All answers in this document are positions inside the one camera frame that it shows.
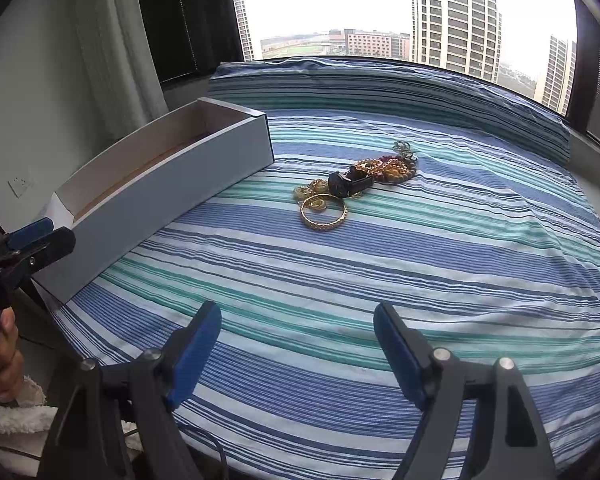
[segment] screw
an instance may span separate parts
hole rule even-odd
[[[85,359],[80,363],[80,368],[82,368],[85,372],[93,370],[96,367],[96,361],[93,359]]]
[[[157,348],[147,348],[140,356],[145,361],[155,361],[160,359],[162,352]]]
[[[433,351],[433,357],[435,357],[438,361],[449,361],[451,352],[446,348],[436,348]]]
[[[505,370],[511,370],[516,364],[513,362],[513,359],[508,357],[501,357],[498,360],[498,364],[502,366]]]

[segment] pile of jewelry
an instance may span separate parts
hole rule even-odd
[[[379,158],[364,158],[353,164],[346,174],[335,171],[328,180],[318,178],[307,186],[294,189],[294,199],[300,205],[300,217],[305,225],[316,231],[329,231],[344,222],[347,217],[347,205],[344,198],[358,198],[362,192],[373,185],[401,184],[416,174],[416,158],[408,142],[398,141],[394,144],[397,155],[383,155]],[[339,204],[342,214],[333,222],[320,224],[307,218],[306,209],[324,211],[327,200]]]

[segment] blue gripper pad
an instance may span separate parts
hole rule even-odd
[[[41,218],[11,233],[7,238],[7,247],[11,251],[23,249],[43,236],[48,235],[53,230],[54,223],[52,219]]]
[[[395,375],[398,385],[402,390],[404,397],[413,402],[416,407],[423,411],[429,400],[429,396],[422,386],[422,367],[420,366],[416,355],[410,350],[405,338],[396,326],[399,322],[407,329],[400,320],[392,306],[381,303],[376,306],[374,311],[374,331],[382,347],[382,351],[389,361],[389,366]]]
[[[205,301],[189,325],[176,330],[165,343],[162,366],[171,380],[166,400],[172,411],[188,399],[196,387],[221,326],[220,307]]]

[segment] white box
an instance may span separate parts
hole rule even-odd
[[[43,212],[74,231],[72,254],[34,279],[66,303],[156,231],[273,162],[263,112],[200,98],[124,137],[76,171]]]

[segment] bed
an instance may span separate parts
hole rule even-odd
[[[462,359],[511,357],[558,468],[600,438],[600,220],[562,168],[556,116],[465,76],[355,60],[222,66],[210,96],[266,110],[276,161],[55,310],[81,354],[132,359],[213,300],[222,332],[176,418],[257,478],[389,479],[420,412],[374,336],[384,300]],[[396,140],[418,157],[412,180],[348,200],[333,231],[299,221],[295,186]],[[472,408],[446,478],[460,473]]]

